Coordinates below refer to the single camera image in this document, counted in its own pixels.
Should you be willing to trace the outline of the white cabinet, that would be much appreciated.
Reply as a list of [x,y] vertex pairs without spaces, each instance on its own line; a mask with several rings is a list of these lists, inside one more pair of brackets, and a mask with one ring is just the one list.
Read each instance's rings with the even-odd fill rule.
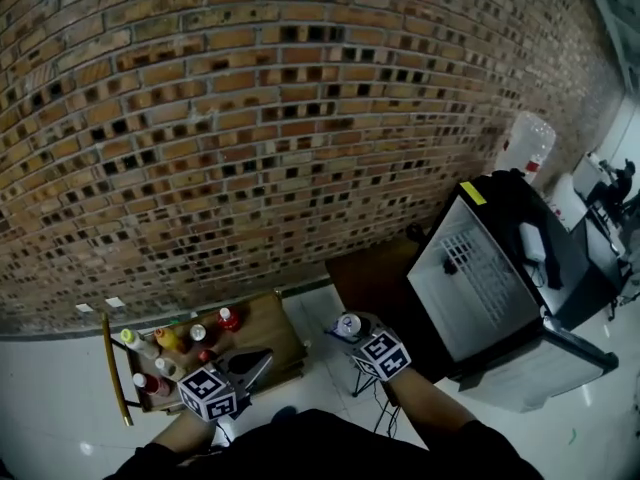
[[588,198],[598,183],[610,184],[610,179],[600,162],[601,159],[595,153],[587,153],[573,172],[574,190],[583,199]]

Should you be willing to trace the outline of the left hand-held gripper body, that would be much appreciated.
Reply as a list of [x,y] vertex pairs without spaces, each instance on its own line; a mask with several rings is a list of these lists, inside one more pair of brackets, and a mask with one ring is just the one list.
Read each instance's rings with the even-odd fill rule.
[[250,406],[244,389],[249,366],[227,366],[222,357],[203,363],[177,383],[183,405],[204,422],[237,419]]

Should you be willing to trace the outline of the black desk grey top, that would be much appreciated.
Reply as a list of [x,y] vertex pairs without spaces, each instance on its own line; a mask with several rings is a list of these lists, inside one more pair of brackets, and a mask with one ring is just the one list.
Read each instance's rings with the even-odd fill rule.
[[562,327],[573,330],[620,294],[620,248],[604,225],[588,212],[568,231],[554,216],[547,219],[549,250],[555,262],[540,289],[546,308]]

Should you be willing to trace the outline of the person's left forearm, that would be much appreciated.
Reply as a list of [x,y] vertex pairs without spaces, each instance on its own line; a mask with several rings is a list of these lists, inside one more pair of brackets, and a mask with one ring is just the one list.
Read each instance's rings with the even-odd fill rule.
[[192,412],[182,412],[152,442],[178,454],[194,454],[210,445],[216,434],[216,424],[201,420]]

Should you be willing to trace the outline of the office chair with jacket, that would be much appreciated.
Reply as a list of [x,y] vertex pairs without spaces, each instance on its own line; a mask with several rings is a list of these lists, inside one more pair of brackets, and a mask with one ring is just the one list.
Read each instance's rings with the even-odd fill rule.
[[640,228],[634,230],[625,245],[623,257],[623,286],[619,295],[611,303],[608,319],[613,321],[616,309],[640,298]]

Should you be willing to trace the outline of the clear bottle with blue label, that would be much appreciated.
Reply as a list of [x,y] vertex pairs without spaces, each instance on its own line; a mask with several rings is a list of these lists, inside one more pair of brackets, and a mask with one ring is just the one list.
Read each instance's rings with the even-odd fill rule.
[[350,328],[353,334],[358,335],[360,322],[356,313],[343,313],[335,320],[332,327]]

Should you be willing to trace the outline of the yellow sticker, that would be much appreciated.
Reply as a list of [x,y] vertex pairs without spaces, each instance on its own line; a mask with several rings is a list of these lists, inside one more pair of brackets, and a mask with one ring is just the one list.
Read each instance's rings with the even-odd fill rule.
[[480,192],[471,182],[462,182],[460,186],[476,205],[480,206],[487,203],[487,200],[480,194]]

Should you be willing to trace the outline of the white power bank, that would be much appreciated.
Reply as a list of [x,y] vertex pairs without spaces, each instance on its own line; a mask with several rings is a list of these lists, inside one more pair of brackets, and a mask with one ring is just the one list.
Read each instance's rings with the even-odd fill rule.
[[539,229],[528,222],[518,227],[524,256],[530,262],[540,264],[546,259],[546,251]]

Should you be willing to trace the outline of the large clear water jug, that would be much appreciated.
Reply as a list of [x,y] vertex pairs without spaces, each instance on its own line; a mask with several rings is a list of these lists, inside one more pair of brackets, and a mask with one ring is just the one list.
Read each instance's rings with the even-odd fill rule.
[[556,140],[555,130],[537,115],[522,111],[498,152],[495,170],[516,169],[532,184]]

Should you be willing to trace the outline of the dark brown side table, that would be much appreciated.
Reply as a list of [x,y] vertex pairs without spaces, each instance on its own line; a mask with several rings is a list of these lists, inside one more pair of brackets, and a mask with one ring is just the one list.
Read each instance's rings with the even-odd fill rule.
[[414,369],[437,383],[452,360],[407,279],[418,252],[415,242],[395,238],[329,259],[325,267],[344,308],[376,315],[398,334]]

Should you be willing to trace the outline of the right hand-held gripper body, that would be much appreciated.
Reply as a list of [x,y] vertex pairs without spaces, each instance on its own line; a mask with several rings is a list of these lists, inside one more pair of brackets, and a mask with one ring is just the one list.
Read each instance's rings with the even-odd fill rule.
[[390,381],[411,364],[403,343],[389,331],[361,340],[351,358],[362,373],[380,381]]

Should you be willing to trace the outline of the black mini fridge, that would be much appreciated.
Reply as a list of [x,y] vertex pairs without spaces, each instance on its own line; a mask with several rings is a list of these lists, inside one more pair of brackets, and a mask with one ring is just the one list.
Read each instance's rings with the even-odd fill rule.
[[[549,206],[517,171],[497,171],[470,181],[487,200],[476,205],[453,190],[431,230],[418,238],[419,252],[407,279],[439,334],[452,365],[446,376],[460,391],[516,413],[614,371],[618,357],[568,330],[546,308],[540,289],[554,260],[547,258]],[[524,256],[519,224],[536,226],[546,251],[543,263]],[[461,271],[447,275],[449,259],[440,240],[479,228],[512,269],[516,294],[507,318],[495,328]]]

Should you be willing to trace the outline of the white bottle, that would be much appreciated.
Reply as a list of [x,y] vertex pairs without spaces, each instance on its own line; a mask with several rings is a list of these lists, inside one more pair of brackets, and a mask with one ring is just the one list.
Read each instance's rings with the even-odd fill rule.
[[159,346],[155,342],[147,341],[138,331],[124,328],[120,332],[120,338],[127,348],[154,361],[161,354]]

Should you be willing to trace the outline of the clear plastic bottle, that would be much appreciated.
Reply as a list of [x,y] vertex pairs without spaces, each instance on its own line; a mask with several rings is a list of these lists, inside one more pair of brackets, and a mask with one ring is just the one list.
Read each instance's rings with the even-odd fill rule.
[[186,370],[170,358],[158,357],[154,364],[163,377],[173,382],[178,382],[186,376]]

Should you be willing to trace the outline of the person's black clothing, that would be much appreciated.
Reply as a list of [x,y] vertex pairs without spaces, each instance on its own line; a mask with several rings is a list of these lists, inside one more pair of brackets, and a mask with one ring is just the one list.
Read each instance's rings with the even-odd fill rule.
[[254,428],[186,461],[160,444],[137,449],[105,480],[543,480],[499,432],[473,421],[439,449],[375,434],[311,409]]

